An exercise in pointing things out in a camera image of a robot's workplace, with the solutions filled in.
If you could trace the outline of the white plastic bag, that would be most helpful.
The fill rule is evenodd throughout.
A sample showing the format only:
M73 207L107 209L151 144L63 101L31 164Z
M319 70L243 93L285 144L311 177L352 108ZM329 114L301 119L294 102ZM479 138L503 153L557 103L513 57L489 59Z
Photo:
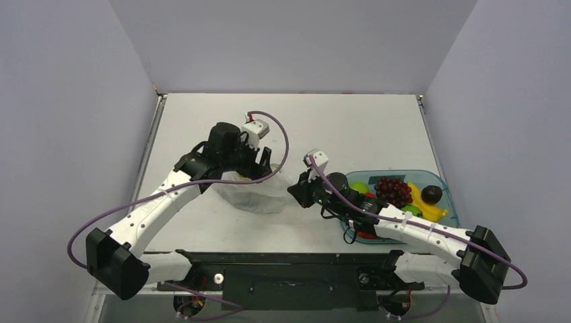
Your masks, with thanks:
M287 192L291 178L280 170L259 184L214 184L212 188L234 208L259 214L281 213L293 199Z

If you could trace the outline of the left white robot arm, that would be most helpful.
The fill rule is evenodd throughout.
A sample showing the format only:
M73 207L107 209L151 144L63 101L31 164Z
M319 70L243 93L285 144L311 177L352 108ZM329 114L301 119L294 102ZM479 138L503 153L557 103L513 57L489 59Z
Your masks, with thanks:
M206 141L183 155L149 201L141 203L106 231L86 237L87 270L121 300L131 299L151 283L176 281L183 289L200 283L201 271L182 252L146 253L155 235L188 203L225 172L251 180L270 175L271 150L259 149L269 125L251 120L237 127L217 123Z

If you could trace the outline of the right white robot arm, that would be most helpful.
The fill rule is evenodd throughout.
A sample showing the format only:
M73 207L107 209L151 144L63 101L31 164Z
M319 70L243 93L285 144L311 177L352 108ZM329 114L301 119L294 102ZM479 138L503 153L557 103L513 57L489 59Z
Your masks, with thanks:
M342 173L331 173L324 181L308 170L287 192L301 207L318 204L357 232L419 248L420 254L403 252L380 268L381 281L388 287L402 282L444 283L487 304L496 304L506 289L511 259L495 233L486 227L446 227L416 217L350 188Z

